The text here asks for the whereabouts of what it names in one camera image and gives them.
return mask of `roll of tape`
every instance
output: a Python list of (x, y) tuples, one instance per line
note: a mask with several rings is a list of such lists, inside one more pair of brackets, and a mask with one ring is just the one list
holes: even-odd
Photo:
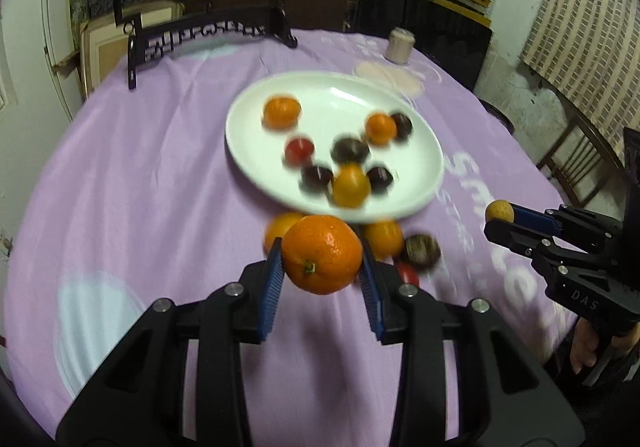
[(394, 28), (389, 34), (389, 44), (386, 46), (385, 59), (394, 64), (407, 64), (414, 44), (414, 34), (404, 28)]

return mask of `human hand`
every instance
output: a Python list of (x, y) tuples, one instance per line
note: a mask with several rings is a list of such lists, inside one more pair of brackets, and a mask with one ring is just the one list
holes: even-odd
[[(636, 324), (624, 337), (613, 337), (611, 344), (616, 348), (615, 358), (628, 355), (629, 351), (638, 343), (638, 340), (640, 340), (640, 324)], [(598, 332), (596, 332), (591, 323), (586, 319), (580, 318), (575, 327), (574, 341), (569, 354), (569, 361), (576, 375), (581, 372), (584, 366), (595, 366), (597, 361), (595, 351), (598, 349), (599, 342)]]

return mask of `red cherry tomato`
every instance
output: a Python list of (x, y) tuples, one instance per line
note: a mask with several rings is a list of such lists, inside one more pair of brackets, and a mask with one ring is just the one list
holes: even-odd
[(284, 159), (289, 165), (300, 167), (311, 160), (314, 150), (314, 143), (308, 138), (294, 138), (284, 149)]
[(400, 274), (403, 283), (413, 284), (418, 288), (420, 287), (418, 272), (414, 267), (412, 267), (412, 265), (409, 265), (409, 263), (396, 263), (396, 268), (398, 268), (398, 273)]

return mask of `dark fruit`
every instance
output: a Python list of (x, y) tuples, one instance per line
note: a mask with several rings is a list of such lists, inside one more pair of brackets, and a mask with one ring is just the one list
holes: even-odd
[(415, 268), (412, 267), (409, 263), (396, 263), (396, 268), (398, 269), (398, 273), (402, 279), (404, 284), (413, 284), (414, 286), (420, 287), (420, 279), (418, 278), (418, 273), (415, 271)]
[(294, 138), (289, 140), (284, 150), (284, 159), (293, 167), (300, 167), (311, 160), (315, 151), (314, 144), (308, 138)]
[(340, 138), (334, 143), (331, 158), (336, 163), (363, 163), (369, 156), (369, 146), (357, 138)]
[(394, 182), (394, 177), (391, 173), (382, 166), (376, 166), (369, 169), (367, 172), (367, 178), (371, 183), (371, 191), (375, 193), (385, 192), (391, 183)]
[(302, 183), (308, 189), (322, 191), (334, 179), (334, 173), (327, 167), (308, 165), (302, 170)]
[(411, 119), (402, 112), (393, 112), (390, 117), (396, 122), (398, 135), (396, 140), (406, 140), (414, 130), (414, 124)]
[(402, 260), (411, 263), (415, 268), (427, 269), (433, 267), (442, 253), (435, 237), (431, 234), (416, 234), (404, 240)]

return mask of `peeling wall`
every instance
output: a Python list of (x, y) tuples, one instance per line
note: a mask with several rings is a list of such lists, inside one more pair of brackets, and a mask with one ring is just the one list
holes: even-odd
[[(500, 109), (516, 128), (514, 137), (533, 162), (538, 162), (566, 128), (573, 106), (520, 61), (520, 53), (542, 0), (495, 0), (491, 45), (474, 93)], [(598, 172), (590, 177), (594, 184)], [(625, 189), (612, 180), (588, 206), (622, 217)]]

